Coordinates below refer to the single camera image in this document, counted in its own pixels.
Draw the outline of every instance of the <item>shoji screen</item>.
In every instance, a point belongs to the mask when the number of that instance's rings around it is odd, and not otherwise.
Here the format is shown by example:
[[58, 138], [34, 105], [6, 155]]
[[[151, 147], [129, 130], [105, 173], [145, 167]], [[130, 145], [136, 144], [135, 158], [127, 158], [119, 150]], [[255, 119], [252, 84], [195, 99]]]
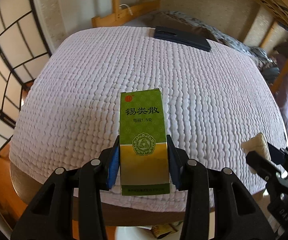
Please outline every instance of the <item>shoji screen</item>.
[[50, 55], [33, 0], [0, 0], [0, 149], [12, 137], [22, 89]]

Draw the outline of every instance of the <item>wooden bed frame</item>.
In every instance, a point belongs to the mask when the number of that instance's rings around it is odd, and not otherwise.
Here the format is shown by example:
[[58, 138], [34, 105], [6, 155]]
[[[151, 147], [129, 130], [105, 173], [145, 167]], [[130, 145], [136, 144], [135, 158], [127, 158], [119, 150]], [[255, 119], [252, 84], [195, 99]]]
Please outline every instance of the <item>wooden bed frame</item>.
[[[267, 10], [269, 10], [275, 19], [260, 44], [260, 47], [264, 47], [265, 44], [269, 41], [269, 38], [271, 37], [278, 22], [288, 27], [288, 0], [254, 0], [254, 1], [256, 1], [260, 5], [264, 6]], [[121, 4], [120, 0], [112, 0], [113, 13], [103, 18], [94, 17], [92, 19], [93, 28], [121, 26], [126, 22], [129, 22], [143, 14], [146, 14], [148, 12], [160, 8], [160, 0], [144, 2], [130, 7], [130, 10], [132, 10], [133, 13], [133, 15], [131, 15], [129, 9], [128, 8], [121, 9], [120, 4]], [[279, 74], [279, 76], [277, 77], [277, 79], [275, 80], [274, 84], [271, 87], [271, 92], [273, 94], [275, 94], [278, 91], [279, 86], [282, 83], [282, 79], [287, 73], [288, 73], [288, 59], [281, 73]]]

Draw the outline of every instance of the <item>green box top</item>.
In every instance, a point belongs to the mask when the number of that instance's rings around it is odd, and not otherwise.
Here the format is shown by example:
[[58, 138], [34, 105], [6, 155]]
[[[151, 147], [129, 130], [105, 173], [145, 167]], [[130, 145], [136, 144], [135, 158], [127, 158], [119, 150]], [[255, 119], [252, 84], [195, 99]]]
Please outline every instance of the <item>green box top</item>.
[[140, 133], [156, 143], [166, 142], [162, 96], [159, 89], [121, 93], [120, 144], [132, 144]]

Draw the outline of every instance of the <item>white cable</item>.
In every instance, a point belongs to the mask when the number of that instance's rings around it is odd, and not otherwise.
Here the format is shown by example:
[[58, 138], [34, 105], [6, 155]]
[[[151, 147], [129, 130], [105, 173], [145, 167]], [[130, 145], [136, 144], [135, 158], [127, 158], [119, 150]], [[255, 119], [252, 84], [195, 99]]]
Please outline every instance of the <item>white cable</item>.
[[119, 7], [121, 9], [122, 5], [126, 6], [128, 8], [128, 11], [130, 12], [130, 15], [133, 15], [132, 9], [127, 4], [121, 4]]

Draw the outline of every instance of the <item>yellow box section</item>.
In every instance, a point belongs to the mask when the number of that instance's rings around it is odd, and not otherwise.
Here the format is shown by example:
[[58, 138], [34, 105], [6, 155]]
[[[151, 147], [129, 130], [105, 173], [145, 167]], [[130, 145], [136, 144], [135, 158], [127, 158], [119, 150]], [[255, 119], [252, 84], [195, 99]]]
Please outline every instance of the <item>yellow box section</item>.
[[167, 143], [156, 144], [149, 155], [138, 155], [132, 145], [120, 145], [122, 185], [169, 183]]

